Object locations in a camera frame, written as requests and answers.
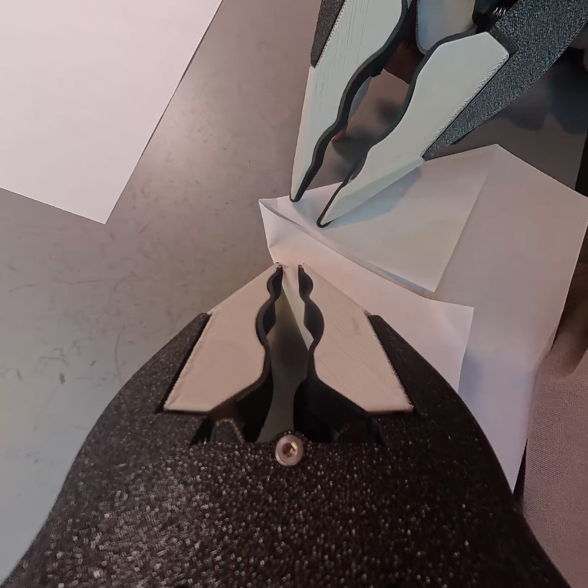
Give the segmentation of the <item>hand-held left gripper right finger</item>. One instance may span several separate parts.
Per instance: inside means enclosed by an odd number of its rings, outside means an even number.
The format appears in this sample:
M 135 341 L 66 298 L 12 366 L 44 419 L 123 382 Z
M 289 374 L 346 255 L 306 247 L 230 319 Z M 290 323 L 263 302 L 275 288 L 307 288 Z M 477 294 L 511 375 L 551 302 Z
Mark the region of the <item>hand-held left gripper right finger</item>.
M 295 430 L 313 442 L 384 442 L 378 417 L 413 404 L 372 324 L 377 316 L 310 266 L 298 266 L 298 284 L 312 342 Z

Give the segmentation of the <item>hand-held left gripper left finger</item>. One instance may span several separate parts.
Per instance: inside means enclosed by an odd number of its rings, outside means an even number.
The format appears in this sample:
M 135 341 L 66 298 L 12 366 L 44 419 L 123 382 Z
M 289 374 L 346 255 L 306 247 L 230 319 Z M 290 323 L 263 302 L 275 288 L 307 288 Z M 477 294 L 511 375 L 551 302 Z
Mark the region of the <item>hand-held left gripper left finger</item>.
M 204 315 L 162 401 L 163 411 L 204 417 L 198 440 L 220 440 L 225 423 L 238 440 L 258 440 L 273 399 L 268 334 L 276 324 L 282 279 L 276 263 Z

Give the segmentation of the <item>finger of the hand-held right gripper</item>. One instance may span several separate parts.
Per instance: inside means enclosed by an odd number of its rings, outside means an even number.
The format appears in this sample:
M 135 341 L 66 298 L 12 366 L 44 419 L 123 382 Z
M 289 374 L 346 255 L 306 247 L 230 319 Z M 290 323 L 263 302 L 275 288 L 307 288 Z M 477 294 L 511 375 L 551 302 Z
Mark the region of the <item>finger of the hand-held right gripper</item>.
M 508 60 L 488 32 L 438 42 L 415 72 L 392 126 L 351 168 L 317 220 L 327 226 L 424 162 L 424 154 Z
M 290 200 L 298 202 L 349 122 L 369 81 L 398 47 L 408 1 L 322 1 L 311 49 L 293 161 Z

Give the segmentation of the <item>white paper sheet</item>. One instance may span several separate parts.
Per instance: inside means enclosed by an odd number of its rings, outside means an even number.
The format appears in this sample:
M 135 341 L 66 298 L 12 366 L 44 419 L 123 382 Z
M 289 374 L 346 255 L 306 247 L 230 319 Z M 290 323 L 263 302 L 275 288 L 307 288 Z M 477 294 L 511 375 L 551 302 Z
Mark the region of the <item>white paper sheet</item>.
M 1 1 L 1 188 L 106 223 L 220 1 Z
M 337 187 L 259 200 L 290 291 L 305 264 L 381 316 L 459 392 L 514 489 L 587 198 L 498 145 L 425 162 L 319 228 Z

